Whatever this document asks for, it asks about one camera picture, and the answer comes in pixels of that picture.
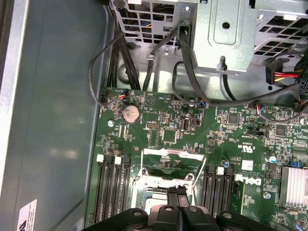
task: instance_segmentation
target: screw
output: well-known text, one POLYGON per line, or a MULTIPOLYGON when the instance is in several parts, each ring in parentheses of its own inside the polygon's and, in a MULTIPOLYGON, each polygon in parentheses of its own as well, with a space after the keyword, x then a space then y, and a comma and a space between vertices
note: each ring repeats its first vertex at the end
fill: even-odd
POLYGON ((115 125, 113 120, 108 120, 107 122, 108 127, 113 127, 115 125))
POLYGON ((169 55, 169 53, 170 53, 170 50, 168 48, 164 49, 164 54, 165 55, 169 55))
POLYGON ((264 197, 264 199, 270 199, 271 198, 271 194, 269 193, 269 192, 265 192, 265 193, 263 193, 263 197, 264 197))
POLYGON ((227 218, 227 219, 231 219, 232 218, 232 215, 230 213, 224 213, 222 216, 224 218, 227 218))
POLYGON ((191 211, 191 212, 197 212, 197 208, 196 207, 189 207, 189 211, 191 211))

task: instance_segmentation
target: gray metal panel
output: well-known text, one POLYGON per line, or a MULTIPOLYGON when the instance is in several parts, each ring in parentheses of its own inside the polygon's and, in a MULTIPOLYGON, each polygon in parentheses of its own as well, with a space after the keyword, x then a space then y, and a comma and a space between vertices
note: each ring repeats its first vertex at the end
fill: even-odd
MULTIPOLYGON (((15 0, 14 10, 23 6, 26 13, 25 3, 15 0)), ((92 0, 29 2, 0 198, 1 230, 17 230, 20 208, 35 199, 34 230, 83 227, 97 110, 87 69, 112 35, 108 24, 106 9, 92 0)), ((106 65, 98 61, 96 77, 101 68, 105 76, 106 65)))

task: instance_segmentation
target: integrated circuit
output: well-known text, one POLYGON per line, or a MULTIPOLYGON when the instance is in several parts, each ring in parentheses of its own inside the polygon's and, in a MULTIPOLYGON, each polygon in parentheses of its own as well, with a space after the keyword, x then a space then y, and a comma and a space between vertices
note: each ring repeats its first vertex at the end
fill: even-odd
POLYGON ((215 144, 216 144, 215 139, 209 139, 209 140, 208 140, 208 145, 214 146, 215 144))
POLYGON ((238 114, 229 114, 228 116, 228 124, 238 124, 239 115, 238 114))
POLYGON ((163 142, 175 143, 176 142, 176 131, 165 129, 162 137, 163 142))
POLYGON ((287 128, 284 125, 277 125, 276 126, 276 136, 285 136, 286 129, 287 128))

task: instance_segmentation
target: black cable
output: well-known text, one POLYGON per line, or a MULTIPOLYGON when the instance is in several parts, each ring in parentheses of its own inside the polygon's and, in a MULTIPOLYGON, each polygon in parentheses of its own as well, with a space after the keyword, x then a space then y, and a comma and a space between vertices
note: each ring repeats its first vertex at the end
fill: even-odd
POLYGON ((116 86, 114 85, 114 79, 116 82, 116 78, 117 78, 117 69, 118 69, 118 63, 119 63, 119 45, 116 42, 113 46, 112 46, 112 50, 111 50, 111 61, 109 63, 109 71, 108 71, 108 77, 107 77, 107 87, 114 87, 116 88, 116 86))
MULTIPOLYGON (((281 83, 280 81, 276 81, 274 83, 274 85, 276 87, 279 87, 279 88, 287 87, 287 85, 285 85, 284 83, 281 83)), ((300 95, 297 93, 297 91, 295 89, 293 89, 291 92, 292 92, 292 94, 295 98, 295 102, 299 103, 300 102, 300 95)))
POLYGON ((113 78, 112 78, 112 87, 113 88, 116 88, 117 69, 118 69, 118 64, 114 65, 114 67, 113 67, 113 78))
POLYGON ((112 47, 112 45, 117 42, 120 38, 122 38, 124 35, 124 32, 121 32, 118 36, 116 36, 113 40, 111 40, 109 42, 109 44, 107 46, 105 46, 90 62, 89 64, 89 71, 88 71, 88 82, 89 82, 89 88, 90 88, 90 92, 92 95, 93 100, 102 107, 108 107, 112 104, 114 104, 115 102, 117 102, 119 100, 119 98, 115 98, 114 100, 110 101, 109 103, 101 103, 95 95, 94 89, 93 89, 93 82, 92 82, 92 72, 93 72, 93 65, 95 63, 95 61, 98 59, 98 57, 100 57, 106 50, 108 50, 109 48, 112 47))
POLYGON ((268 98, 274 97, 274 96, 279 95, 283 92, 286 92, 286 91, 289 91, 289 90, 292 90, 292 89, 298 87, 298 84, 292 84, 288 87, 281 88, 281 89, 273 91, 271 93, 261 95, 261 96, 252 97, 252 98, 248 98, 248 99, 244 99, 244 100, 236 100, 236 101, 214 101, 214 100, 210 100, 204 94, 204 92, 202 91, 202 89, 201 89, 201 87, 200 87, 200 85, 197 81, 197 78, 194 74, 190 47, 189 47, 189 44, 188 44, 187 36, 186 36, 184 31, 180 32, 179 41, 180 41, 180 46, 181 46, 181 51, 182 51, 185 69, 186 69, 189 81, 192 85, 192 88, 196 91, 197 95, 199 95, 199 97, 201 97, 208 105, 216 106, 216 107, 218 107, 218 106, 220 106, 220 107, 223 107, 223 106, 232 107, 232 106, 237 106, 237 105, 242 105, 242 104, 247 104, 247 103, 259 102, 259 101, 266 100, 268 98))
MULTIPOLYGON (((177 35, 178 30, 175 29, 172 31, 167 37, 165 37, 163 40, 161 40, 152 50, 151 54, 155 55, 155 53, 161 48, 162 46, 166 45, 168 42, 170 42, 176 35, 177 35)), ((154 60, 149 60, 148 62, 148 68, 146 71, 146 77, 143 82, 143 87, 142 90, 147 90, 149 87, 151 75, 153 72, 153 67, 154 67, 154 60)))
POLYGON ((127 60, 129 69, 131 71, 131 75, 132 75, 134 84, 136 86, 136 89, 141 90, 140 83, 139 83, 139 80, 138 80, 138 74, 137 74, 137 71, 136 71, 136 67, 135 67, 134 61, 133 61, 133 59, 132 59, 132 57, 129 53, 129 49, 128 49, 125 38, 124 37, 121 38, 121 40, 119 42, 120 42, 120 45, 122 46, 123 52, 124 52, 124 54, 122 54, 122 56, 126 56, 126 60, 127 60))
MULTIPOLYGON (((117 18, 116 18, 116 14, 114 11, 111 11, 114 21, 115 21, 115 32, 119 33, 121 31, 119 24, 117 22, 117 18)), ((133 59, 129 53, 128 50, 128 45, 126 43, 125 38, 121 38, 121 40, 118 42, 119 44, 119 48, 120 48, 120 52, 122 54, 122 58, 123 58, 123 62, 124 62, 124 66, 126 69, 126 74, 128 76, 128 80, 129 80, 129 85, 130 88, 133 90, 141 90, 140 88, 140 84, 139 84, 139 80, 138 80, 138 74, 136 71, 136 67, 135 64, 133 62, 133 59)))
POLYGON ((122 44, 119 44, 119 47, 120 47, 120 51, 121 51, 121 54, 122 54, 124 66, 125 66, 125 69, 126 69, 126 74, 128 76, 128 81, 129 81, 130 88, 132 90, 135 90, 136 89, 135 82, 134 82, 133 76, 131 74, 131 69, 130 69, 130 66, 128 64, 128 59, 127 59, 127 57, 125 55, 124 48, 123 48, 122 44))
POLYGON ((236 98, 234 97, 234 95, 232 94, 230 87, 229 87, 229 83, 228 83, 228 75, 223 74, 222 75, 222 82, 223 82, 223 86, 226 90, 226 93, 229 95, 230 99, 235 101, 236 98))
POLYGON ((183 97, 181 97, 180 94, 178 93, 176 87, 175 87, 175 82, 176 82, 176 80, 177 80, 177 75, 178 75, 177 69, 178 69, 178 66, 179 66, 180 64, 183 64, 183 63, 184 63, 183 61, 179 61, 179 62, 177 62, 177 63, 174 65, 173 72, 172 72, 172 90, 173 90, 173 93, 175 94, 175 96, 176 96, 179 100, 183 101, 184 103, 189 103, 189 104, 191 104, 191 105, 199 105, 200 102, 188 101, 188 100, 184 99, 183 97))
POLYGON ((264 119, 264 120, 266 120, 270 123, 288 123, 288 122, 291 122, 292 120, 299 118, 307 110, 308 110, 308 103, 297 113, 297 115, 295 115, 294 117, 289 118, 289 119, 283 119, 283 120, 269 119, 269 118, 265 117, 264 115, 262 115, 261 113, 259 114, 259 116, 262 119, 264 119))

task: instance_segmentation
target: connector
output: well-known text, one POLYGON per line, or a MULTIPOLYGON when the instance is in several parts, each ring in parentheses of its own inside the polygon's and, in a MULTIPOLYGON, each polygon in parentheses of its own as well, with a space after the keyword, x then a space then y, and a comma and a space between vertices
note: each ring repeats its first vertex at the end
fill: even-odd
POLYGON ((283 60, 278 59, 272 63, 269 63, 265 66, 265 77, 266 82, 270 85, 275 83, 275 72, 282 72, 283 60))

